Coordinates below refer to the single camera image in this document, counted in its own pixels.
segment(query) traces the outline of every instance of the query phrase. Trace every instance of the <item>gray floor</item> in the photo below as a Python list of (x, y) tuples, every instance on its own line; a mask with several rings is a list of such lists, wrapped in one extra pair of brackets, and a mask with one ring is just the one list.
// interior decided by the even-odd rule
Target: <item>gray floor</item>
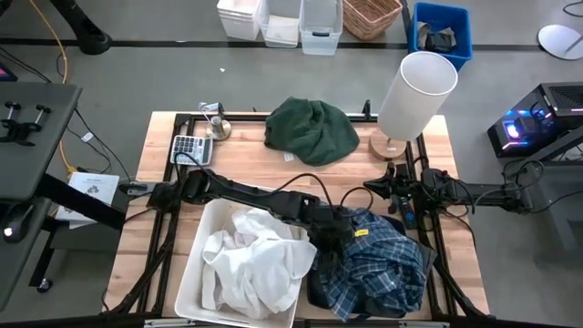
[[(583, 31), (583, 19), (562, 13), (567, 1), (439, 2), (462, 5), (470, 11), (477, 45), (535, 45), (537, 30), (547, 24), (562, 23)], [(226, 40), (213, 9), (215, 1), (79, 3), (116, 39)], [(43, 8), (57, 32), (63, 38), (72, 37), (51, 6), (46, 3)], [(583, 12), (583, 8), (574, 10)], [(50, 38), (25, 1), (17, 2), (0, 19), (0, 36)], [(353, 40), (344, 33), (344, 42)], [(375, 42), (405, 42), (402, 22), (397, 20)], [(55, 47), (7, 48), (58, 80)], [(137, 169), (151, 111), (194, 109), (200, 101), (220, 101), (227, 110), (256, 107), (270, 111), (288, 96), (322, 99), (346, 112), (360, 111), (370, 98), (376, 110), (406, 55), (400, 50), (341, 49), (334, 57), (317, 57), (305, 56), (300, 49), (112, 48), (102, 56), (83, 56), (73, 47), (67, 53), (70, 82), (85, 89), (79, 109), (130, 174)], [(15, 72), (23, 80), (35, 80), (17, 68)], [(501, 182), (501, 167), (487, 142), (486, 129), (536, 84), (580, 81), (581, 77), (581, 61), (561, 61), (540, 51), (474, 53), (474, 59), (460, 72), (457, 89), (441, 108), (447, 117), (460, 178)], [(85, 133), (76, 119), (70, 127)], [(71, 135), (66, 135), (65, 142), (69, 160), (75, 165), (105, 166)], [(65, 177), (58, 157), (49, 170)], [(119, 166), (115, 172), (121, 173)], [(492, 314), (508, 320), (581, 326), (583, 271), (533, 261), (552, 247), (554, 237), (544, 217), (480, 208), (471, 223)], [(56, 282), (53, 290), (39, 295), (22, 281), (8, 309), (0, 313), (0, 321), (87, 315), (100, 310), (99, 296), (107, 284), (113, 255), (69, 252), (59, 257), (51, 268)], [(27, 266), (29, 272), (34, 259)], [(89, 265), (97, 262), (98, 266)]]

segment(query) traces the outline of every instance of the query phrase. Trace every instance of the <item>plaid shirt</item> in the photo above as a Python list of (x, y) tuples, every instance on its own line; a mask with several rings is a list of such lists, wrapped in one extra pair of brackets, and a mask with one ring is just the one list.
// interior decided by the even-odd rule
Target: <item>plaid shirt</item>
[(353, 217), (353, 226), (357, 231), (368, 230), (368, 234), (354, 237), (345, 245), (338, 267), (320, 270), (332, 311), (346, 322), (355, 304), (362, 301), (359, 295), (371, 297), (396, 311), (419, 310), (426, 277), (423, 257), (415, 241), (370, 211)]

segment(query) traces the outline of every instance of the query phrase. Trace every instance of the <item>white lamp shade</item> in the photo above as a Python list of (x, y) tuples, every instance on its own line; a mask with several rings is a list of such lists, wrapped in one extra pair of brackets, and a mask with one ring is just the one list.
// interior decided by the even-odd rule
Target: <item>white lamp shade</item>
[(391, 139), (417, 138), (456, 85), (457, 71), (443, 56), (427, 51), (407, 55), (379, 112), (379, 128)]

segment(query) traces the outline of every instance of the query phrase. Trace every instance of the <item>yellow label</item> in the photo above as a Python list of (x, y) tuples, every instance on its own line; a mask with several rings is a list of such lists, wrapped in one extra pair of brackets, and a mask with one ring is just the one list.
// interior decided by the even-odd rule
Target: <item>yellow label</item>
[(354, 237), (366, 236), (368, 235), (368, 229), (360, 229), (354, 233)]

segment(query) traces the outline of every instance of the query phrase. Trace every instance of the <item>green cloth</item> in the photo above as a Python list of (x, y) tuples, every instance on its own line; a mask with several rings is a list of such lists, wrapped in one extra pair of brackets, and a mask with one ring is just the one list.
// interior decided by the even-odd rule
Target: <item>green cloth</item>
[(360, 140), (338, 108), (323, 101), (289, 97), (265, 120), (265, 146), (321, 166), (353, 152)]

